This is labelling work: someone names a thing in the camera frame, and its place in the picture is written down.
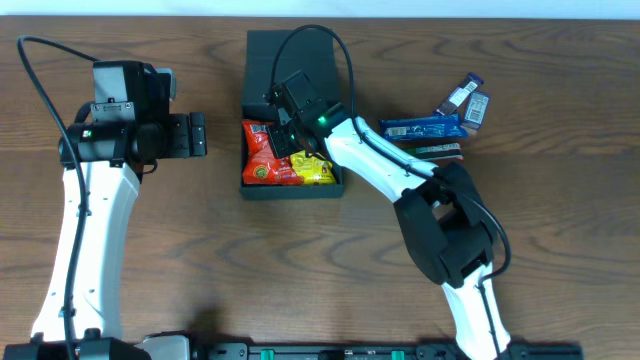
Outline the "yellow snack bag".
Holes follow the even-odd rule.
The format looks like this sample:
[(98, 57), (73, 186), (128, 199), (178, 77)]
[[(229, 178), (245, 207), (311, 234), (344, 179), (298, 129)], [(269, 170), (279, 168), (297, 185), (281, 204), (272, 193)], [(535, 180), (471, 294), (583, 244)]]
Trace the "yellow snack bag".
[(290, 156), (293, 170), (304, 185), (334, 185), (333, 164), (322, 156), (306, 156), (304, 151)]

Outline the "red snack bag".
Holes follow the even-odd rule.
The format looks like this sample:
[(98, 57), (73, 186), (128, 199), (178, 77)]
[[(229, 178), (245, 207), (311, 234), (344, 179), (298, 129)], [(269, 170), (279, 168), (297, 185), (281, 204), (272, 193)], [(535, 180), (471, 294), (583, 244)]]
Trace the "red snack bag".
[(269, 142), (270, 123), (243, 120), (248, 160), (242, 178), (246, 185), (301, 185), (302, 178), (291, 166), (288, 157), (276, 158)]

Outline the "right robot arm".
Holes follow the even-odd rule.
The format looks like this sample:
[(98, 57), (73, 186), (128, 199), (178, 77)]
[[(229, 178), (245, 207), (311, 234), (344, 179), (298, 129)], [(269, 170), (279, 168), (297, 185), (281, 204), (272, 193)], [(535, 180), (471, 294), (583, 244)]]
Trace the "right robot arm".
[(401, 150), (355, 112), (321, 97), (301, 71), (272, 81), (265, 99), (287, 117), (269, 129), (275, 156), (322, 155), (383, 194), (414, 264), (443, 288), (459, 349), (470, 359), (505, 358), (511, 337), (492, 280), (501, 273), (493, 267), (493, 245), (506, 234), (469, 174), (455, 163), (440, 167)]

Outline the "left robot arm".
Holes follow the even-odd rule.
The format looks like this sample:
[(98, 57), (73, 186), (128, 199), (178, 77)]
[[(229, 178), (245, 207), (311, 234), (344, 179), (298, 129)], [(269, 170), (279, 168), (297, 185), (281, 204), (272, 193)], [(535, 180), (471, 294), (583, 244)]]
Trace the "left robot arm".
[(120, 280), (126, 233), (146, 166), (203, 157), (205, 116), (172, 114), (176, 78), (138, 61), (97, 61), (95, 98), (59, 141), (64, 213), (52, 278), (31, 338), (7, 359), (189, 359), (182, 333), (122, 340)]

